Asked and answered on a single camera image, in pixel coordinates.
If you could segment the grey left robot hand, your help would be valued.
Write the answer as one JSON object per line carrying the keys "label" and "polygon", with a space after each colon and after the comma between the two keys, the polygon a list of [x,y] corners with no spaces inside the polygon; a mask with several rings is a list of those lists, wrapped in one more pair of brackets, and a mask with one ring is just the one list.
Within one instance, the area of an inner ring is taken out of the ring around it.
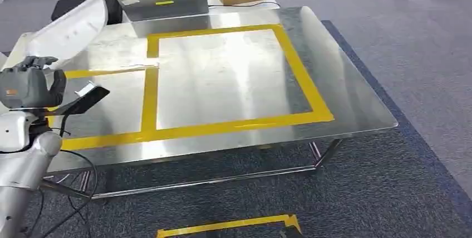
{"label": "grey left robot hand", "polygon": [[10,109],[55,107],[62,103],[66,88],[63,70],[53,71],[53,84],[47,85],[44,66],[55,57],[27,56],[1,71],[1,103]]}

